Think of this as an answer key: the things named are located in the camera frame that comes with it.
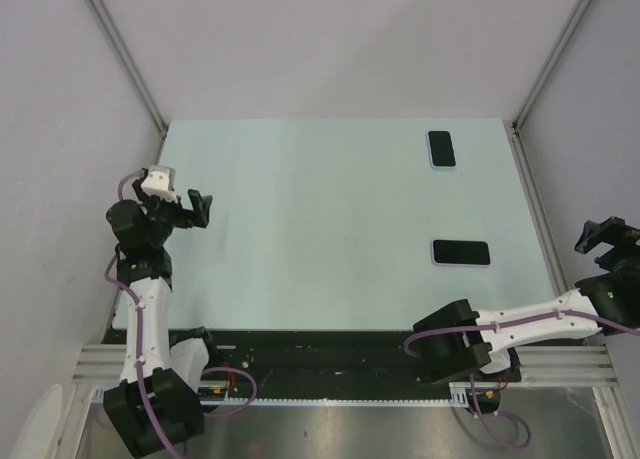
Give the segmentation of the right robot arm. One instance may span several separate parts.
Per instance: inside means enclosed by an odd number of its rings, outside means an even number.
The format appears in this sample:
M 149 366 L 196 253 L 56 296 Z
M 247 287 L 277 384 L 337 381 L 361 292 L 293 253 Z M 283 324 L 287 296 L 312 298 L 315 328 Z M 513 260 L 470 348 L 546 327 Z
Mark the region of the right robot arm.
M 427 382 L 437 384 L 498 377 L 511 369 L 518 346 L 598 334 L 637 335 L 639 231 L 618 217 L 588 221 L 574 249 L 587 254 L 601 244 L 610 247 L 594 260 L 601 274 L 530 306 L 474 310 L 466 299 L 454 301 L 414 324 L 404 352 L 420 359 Z

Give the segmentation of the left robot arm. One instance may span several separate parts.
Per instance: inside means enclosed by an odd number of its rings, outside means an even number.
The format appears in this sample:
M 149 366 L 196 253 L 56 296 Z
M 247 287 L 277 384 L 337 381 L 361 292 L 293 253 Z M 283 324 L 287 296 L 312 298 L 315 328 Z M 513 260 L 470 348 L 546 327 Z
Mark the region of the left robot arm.
M 145 458 L 201 434 L 200 378 L 214 376 L 221 355 L 204 328 L 170 340 L 172 262 L 164 247 L 174 229 L 206 228 L 212 196 L 190 189 L 184 208 L 167 174 L 135 179 L 134 199 L 120 198 L 106 219 L 117 239 L 105 277 L 128 297 L 125 361 L 104 409 L 129 453 Z

